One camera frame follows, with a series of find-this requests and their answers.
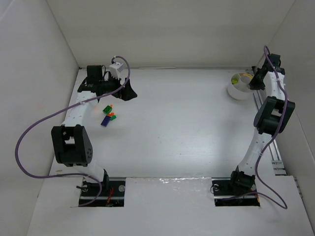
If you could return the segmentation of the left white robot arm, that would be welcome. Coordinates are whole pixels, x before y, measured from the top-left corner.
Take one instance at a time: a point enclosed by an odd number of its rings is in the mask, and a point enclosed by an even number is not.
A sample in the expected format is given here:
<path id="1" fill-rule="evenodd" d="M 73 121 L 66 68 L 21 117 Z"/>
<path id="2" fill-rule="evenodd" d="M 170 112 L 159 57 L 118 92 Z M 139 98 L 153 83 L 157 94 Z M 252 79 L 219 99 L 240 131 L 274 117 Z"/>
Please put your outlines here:
<path id="1" fill-rule="evenodd" d="M 71 108 L 64 122 L 51 130 L 56 161 L 94 177 L 105 190 L 109 188 L 109 177 L 93 159 L 93 147 L 85 125 L 100 96 L 110 94 L 123 101 L 137 97 L 128 80 L 124 86 L 121 84 L 120 73 L 124 68 L 119 62 L 113 62 L 108 71 L 103 71 L 100 65 L 87 66 L 87 77 L 77 90 L 78 106 Z"/>

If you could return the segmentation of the white divided round container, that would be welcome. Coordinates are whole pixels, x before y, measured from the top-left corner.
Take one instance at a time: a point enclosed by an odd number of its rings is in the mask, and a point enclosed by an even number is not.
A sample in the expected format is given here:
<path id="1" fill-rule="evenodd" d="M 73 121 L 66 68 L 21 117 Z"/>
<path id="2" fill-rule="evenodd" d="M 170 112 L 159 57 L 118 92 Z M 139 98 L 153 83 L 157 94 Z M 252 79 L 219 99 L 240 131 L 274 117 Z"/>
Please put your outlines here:
<path id="1" fill-rule="evenodd" d="M 243 73 L 236 73 L 232 78 L 238 79 L 237 84 L 232 84 L 231 79 L 227 85 L 228 94 L 235 100 L 247 100 L 253 95 L 253 90 L 249 89 L 251 78 L 242 76 Z"/>

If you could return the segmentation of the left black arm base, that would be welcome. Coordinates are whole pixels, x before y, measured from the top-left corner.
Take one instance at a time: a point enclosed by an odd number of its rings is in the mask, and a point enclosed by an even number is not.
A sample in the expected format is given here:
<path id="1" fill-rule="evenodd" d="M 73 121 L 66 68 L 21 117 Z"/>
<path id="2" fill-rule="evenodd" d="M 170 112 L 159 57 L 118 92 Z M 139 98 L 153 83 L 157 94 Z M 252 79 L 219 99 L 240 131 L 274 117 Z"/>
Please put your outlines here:
<path id="1" fill-rule="evenodd" d="M 97 183 L 89 183 L 85 180 L 76 188 L 80 189 L 80 206 L 92 201 L 99 192 Z M 97 199 L 84 207 L 123 207 L 125 203 L 125 189 L 126 178 L 109 178 L 108 189 L 104 187 Z"/>

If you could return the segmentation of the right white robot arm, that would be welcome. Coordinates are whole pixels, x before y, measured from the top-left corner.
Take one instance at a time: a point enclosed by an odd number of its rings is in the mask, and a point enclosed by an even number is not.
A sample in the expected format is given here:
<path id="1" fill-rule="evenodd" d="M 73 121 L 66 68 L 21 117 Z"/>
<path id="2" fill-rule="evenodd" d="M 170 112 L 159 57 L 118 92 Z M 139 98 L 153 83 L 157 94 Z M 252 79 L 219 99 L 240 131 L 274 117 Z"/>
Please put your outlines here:
<path id="1" fill-rule="evenodd" d="M 286 127 L 295 103 L 288 100 L 284 89 L 285 71 L 281 68 L 281 56 L 267 52 L 261 68 L 247 84 L 250 90 L 263 90 L 266 98 L 254 121 L 254 135 L 243 160 L 232 172 L 228 184 L 233 195 L 249 193 L 258 177 L 258 165 L 263 153 Z"/>

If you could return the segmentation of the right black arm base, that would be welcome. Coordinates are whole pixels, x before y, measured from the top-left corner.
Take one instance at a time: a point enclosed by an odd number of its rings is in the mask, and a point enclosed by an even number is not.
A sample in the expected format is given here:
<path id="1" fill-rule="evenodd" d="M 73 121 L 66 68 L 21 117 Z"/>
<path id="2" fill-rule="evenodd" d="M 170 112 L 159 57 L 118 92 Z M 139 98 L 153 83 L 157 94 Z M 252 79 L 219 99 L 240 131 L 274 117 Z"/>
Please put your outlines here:
<path id="1" fill-rule="evenodd" d="M 216 207 L 259 207 L 260 202 L 256 194 L 244 194 L 254 192 L 252 189 L 232 187 L 229 178 L 213 178 L 211 193 L 214 195 Z"/>

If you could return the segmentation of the purple lego brick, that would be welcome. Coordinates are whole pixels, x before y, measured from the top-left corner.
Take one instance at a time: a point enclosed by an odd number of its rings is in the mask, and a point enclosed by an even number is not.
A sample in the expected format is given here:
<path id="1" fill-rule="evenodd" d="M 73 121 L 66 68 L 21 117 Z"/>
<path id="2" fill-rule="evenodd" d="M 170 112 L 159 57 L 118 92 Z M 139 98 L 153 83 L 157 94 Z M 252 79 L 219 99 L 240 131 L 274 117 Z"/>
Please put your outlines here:
<path id="1" fill-rule="evenodd" d="M 110 121 L 111 121 L 111 117 L 106 116 L 101 122 L 101 126 L 106 127 Z"/>

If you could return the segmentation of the dark green lego brick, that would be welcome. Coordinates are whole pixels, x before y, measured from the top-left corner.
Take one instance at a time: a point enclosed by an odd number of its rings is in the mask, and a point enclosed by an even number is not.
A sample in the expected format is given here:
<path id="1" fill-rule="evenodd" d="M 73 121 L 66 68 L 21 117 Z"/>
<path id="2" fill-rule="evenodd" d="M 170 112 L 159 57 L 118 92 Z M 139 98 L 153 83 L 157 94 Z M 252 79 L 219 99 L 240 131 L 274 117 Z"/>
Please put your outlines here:
<path id="1" fill-rule="evenodd" d="M 103 113 L 108 115 L 112 112 L 113 107 L 110 105 L 107 105 L 104 109 L 103 109 Z"/>

